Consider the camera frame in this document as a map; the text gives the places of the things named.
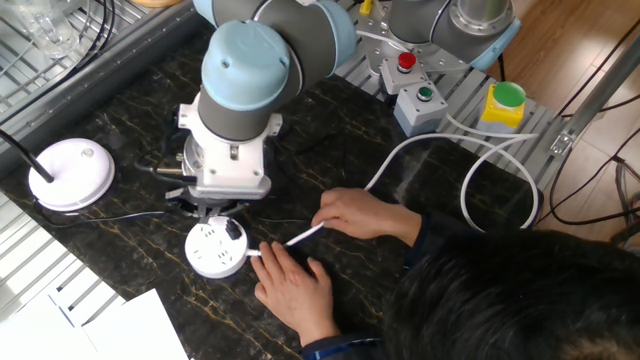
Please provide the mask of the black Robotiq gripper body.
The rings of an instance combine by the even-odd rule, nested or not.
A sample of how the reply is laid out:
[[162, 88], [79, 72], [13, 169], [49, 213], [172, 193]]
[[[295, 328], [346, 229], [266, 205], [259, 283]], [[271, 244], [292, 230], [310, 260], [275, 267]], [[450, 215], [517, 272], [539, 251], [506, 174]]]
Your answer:
[[177, 197], [171, 199], [172, 203], [183, 209], [198, 209], [199, 207], [205, 207], [208, 209], [220, 208], [220, 209], [232, 209], [235, 207], [243, 207], [247, 205], [247, 202], [239, 200], [229, 199], [198, 199], [198, 198], [183, 198]]

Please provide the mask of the person's right hand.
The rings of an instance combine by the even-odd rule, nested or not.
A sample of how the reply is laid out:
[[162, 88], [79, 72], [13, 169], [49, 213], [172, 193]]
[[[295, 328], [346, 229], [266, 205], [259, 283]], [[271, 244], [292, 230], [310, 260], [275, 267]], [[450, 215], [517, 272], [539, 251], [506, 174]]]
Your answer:
[[357, 239], [392, 236], [412, 247], [418, 238], [422, 217], [403, 205], [386, 203], [355, 188], [325, 191], [311, 225], [340, 231]]

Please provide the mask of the person's left hand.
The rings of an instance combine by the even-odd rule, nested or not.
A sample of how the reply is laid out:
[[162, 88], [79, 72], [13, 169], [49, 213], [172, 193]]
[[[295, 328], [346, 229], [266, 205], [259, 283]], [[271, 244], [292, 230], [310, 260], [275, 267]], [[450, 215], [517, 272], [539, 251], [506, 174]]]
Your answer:
[[259, 245], [251, 259], [258, 277], [255, 297], [298, 334], [300, 344], [340, 334], [333, 317], [332, 283], [323, 265], [313, 259], [303, 268], [278, 242]]

